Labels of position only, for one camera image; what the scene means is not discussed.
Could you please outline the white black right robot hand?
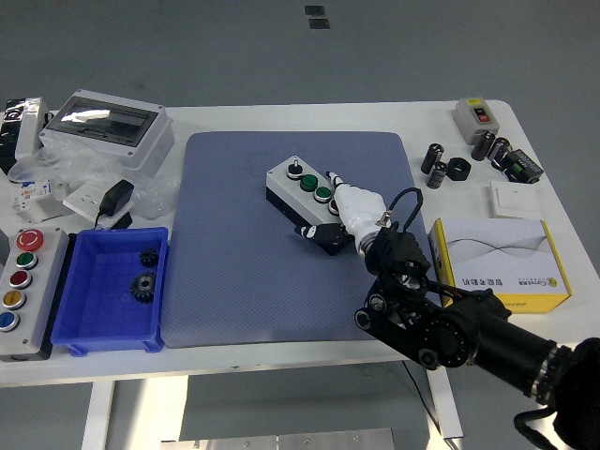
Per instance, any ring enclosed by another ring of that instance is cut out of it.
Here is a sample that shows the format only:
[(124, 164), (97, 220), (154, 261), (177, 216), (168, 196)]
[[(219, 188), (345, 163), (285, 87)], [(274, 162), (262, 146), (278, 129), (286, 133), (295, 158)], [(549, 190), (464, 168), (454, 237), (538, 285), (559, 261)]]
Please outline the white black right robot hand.
[(294, 231), (316, 244), (339, 245), (353, 238), (356, 251), (365, 256), (380, 229), (389, 225), (383, 197), (376, 192), (344, 182), (335, 172), (327, 172), (334, 187), (340, 223), (296, 226)]

